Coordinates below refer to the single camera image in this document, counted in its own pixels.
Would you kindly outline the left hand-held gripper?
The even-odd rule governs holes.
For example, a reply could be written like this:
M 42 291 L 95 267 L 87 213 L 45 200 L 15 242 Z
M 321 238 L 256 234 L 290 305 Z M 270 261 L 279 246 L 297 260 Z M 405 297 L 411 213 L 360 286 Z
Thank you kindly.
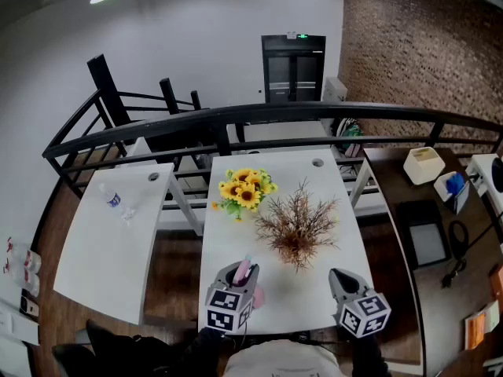
M 221 269 L 208 288 L 204 302 L 205 327 L 237 334 L 255 310 L 252 307 L 252 291 L 245 287 L 232 287 L 240 262 Z M 251 281 L 258 272 L 259 265 L 252 265 L 245 274 L 245 281 Z

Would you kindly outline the person's left forearm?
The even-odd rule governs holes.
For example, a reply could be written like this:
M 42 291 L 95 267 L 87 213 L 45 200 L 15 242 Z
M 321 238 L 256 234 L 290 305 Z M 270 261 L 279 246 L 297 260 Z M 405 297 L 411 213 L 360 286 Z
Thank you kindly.
M 183 355 L 185 377 L 218 377 L 221 352 L 228 349 L 233 340 L 222 331 L 202 328 Z

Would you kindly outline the person's right forearm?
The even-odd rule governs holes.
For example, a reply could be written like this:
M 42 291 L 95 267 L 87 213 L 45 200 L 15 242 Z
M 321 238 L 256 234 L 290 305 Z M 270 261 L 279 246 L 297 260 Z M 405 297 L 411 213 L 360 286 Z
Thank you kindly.
M 391 377 L 374 335 L 353 340 L 352 377 Z

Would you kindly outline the white table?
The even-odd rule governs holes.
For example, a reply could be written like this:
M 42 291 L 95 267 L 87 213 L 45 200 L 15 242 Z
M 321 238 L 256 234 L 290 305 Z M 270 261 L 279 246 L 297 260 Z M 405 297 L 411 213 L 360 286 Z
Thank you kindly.
M 56 292 L 118 320 L 142 322 L 157 222 L 172 172 L 168 163 L 94 172 L 64 242 Z M 135 210 L 129 223 L 103 200 L 100 183 Z
M 286 334 L 333 326 L 336 301 L 329 287 L 329 270 L 349 270 L 369 284 L 373 279 L 347 188 L 332 152 L 318 149 L 215 157 L 209 203 L 220 197 L 218 184 L 225 180 L 226 171 L 242 168 L 262 168 L 272 177 L 278 190 L 267 196 L 268 200 L 286 199 L 301 184 L 310 193 L 312 207 L 336 199 L 336 209 L 331 213 L 336 220 L 331 231 L 334 244 L 318 248 L 305 269 L 296 269 L 284 263 L 265 240 L 258 240 L 253 213 L 245 212 L 242 221 L 234 221 L 224 210 L 208 208 L 200 267 L 199 325 L 205 324 L 205 298 L 218 271 L 250 255 L 259 265 L 258 284 L 264 290 L 265 304 L 252 312 L 248 334 Z

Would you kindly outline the yellow sunflower bouquet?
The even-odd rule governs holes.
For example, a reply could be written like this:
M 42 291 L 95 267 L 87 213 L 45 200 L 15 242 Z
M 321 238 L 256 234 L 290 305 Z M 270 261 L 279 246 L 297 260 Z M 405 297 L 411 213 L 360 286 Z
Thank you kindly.
M 226 179 L 218 183 L 219 201 L 213 201 L 213 210 L 224 211 L 234 221 L 243 221 L 245 212 L 255 213 L 259 204 L 277 191 L 277 184 L 262 169 L 228 169 Z

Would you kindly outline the black framed tray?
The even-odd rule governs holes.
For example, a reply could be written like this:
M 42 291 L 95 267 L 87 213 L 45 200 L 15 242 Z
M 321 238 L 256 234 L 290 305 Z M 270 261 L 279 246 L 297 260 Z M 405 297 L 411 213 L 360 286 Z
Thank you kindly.
M 397 206 L 397 215 L 412 270 L 451 259 L 442 217 L 434 200 L 402 202 Z

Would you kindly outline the dark wooden table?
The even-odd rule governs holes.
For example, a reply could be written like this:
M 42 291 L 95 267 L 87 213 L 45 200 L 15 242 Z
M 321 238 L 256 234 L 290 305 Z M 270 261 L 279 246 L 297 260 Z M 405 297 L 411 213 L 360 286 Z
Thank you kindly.
M 422 344 L 422 374 L 435 377 L 464 348 L 464 319 L 493 299 L 490 272 L 503 264 L 503 253 L 492 229 L 489 212 L 478 192 L 469 185 L 469 196 L 459 214 L 451 212 L 431 182 L 414 185 L 403 170 L 406 148 L 367 148 L 363 167 L 376 182 L 387 206 L 408 269 L 417 308 Z M 409 266 L 398 224 L 397 206 L 402 202 L 434 200 L 442 217 L 451 259 L 415 270 Z M 460 222 L 468 233 L 470 248 L 462 258 L 462 270 L 449 287 L 442 285 L 456 266 L 460 248 L 448 239 L 451 223 Z

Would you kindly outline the white open box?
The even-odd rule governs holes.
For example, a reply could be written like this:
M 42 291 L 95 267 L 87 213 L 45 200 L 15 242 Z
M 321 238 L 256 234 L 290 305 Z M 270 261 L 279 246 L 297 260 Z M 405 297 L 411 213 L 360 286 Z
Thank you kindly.
M 434 183 L 434 188 L 445 206 L 454 214 L 459 214 L 468 200 L 469 183 L 464 181 L 464 188 L 458 195 L 453 196 L 449 194 L 446 190 L 446 180 L 449 179 L 455 172 L 456 171 L 453 171 L 439 176 Z

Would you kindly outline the orange book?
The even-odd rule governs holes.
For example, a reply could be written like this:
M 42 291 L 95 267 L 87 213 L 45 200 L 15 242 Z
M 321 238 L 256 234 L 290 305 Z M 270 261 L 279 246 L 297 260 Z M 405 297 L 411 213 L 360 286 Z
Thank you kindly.
M 486 334 L 492 332 L 500 320 L 498 301 L 488 303 L 482 310 L 464 320 L 464 349 L 473 350 Z

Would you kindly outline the blue cloth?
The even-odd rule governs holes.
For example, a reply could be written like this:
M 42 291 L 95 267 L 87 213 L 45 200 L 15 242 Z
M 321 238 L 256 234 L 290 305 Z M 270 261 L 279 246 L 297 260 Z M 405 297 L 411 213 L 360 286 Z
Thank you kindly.
M 464 188 L 464 179 L 459 172 L 455 172 L 449 179 L 446 180 L 446 190 L 449 194 L 456 196 Z

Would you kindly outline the white appliance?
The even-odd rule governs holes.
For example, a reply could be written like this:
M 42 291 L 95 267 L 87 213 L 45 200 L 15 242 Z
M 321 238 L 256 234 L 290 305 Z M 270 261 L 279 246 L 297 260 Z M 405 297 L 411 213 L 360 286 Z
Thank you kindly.
M 490 214 L 496 220 L 503 252 L 503 158 L 496 153 L 473 155 L 466 168 L 479 196 L 489 200 Z

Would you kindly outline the black double door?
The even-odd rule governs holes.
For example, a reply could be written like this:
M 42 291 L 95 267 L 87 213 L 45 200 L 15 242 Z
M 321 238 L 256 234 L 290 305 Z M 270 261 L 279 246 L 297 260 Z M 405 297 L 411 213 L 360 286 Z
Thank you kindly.
M 326 37 L 287 39 L 286 35 L 264 35 L 261 42 L 265 101 L 320 101 Z

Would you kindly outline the black stair railing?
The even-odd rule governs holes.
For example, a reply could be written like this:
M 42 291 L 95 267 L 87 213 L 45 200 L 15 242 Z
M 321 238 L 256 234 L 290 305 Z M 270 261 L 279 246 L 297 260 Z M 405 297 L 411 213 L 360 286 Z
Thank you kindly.
M 106 108 L 108 117 L 112 120 L 114 126 L 132 123 L 133 119 L 130 117 L 130 113 L 176 115 L 202 109 L 200 98 L 196 90 L 190 93 L 191 101 L 177 99 L 169 78 L 160 80 L 160 96 L 125 92 L 117 89 L 103 54 L 89 60 L 87 66 L 95 86 L 97 87 L 97 91 L 100 93 L 100 99 Z M 135 101 L 139 100 L 141 103 L 157 102 L 159 105 L 156 107 L 127 105 L 124 104 L 123 98 L 130 98 Z

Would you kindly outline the flat white box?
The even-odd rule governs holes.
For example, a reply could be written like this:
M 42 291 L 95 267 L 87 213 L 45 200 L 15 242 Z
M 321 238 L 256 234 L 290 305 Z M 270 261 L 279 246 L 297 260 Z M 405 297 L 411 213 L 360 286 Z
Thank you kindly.
M 0 300 L 0 335 L 39 345 L 39 324 Z

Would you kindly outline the white wall cabinet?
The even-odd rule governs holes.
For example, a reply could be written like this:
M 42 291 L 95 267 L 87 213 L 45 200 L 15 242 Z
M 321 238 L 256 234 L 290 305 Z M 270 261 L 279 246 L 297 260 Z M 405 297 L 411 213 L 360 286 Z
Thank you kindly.
M 322 93 L 324 102 L 341 102 L 347 99 L 347 87 L 337 77 L 327 77 Z

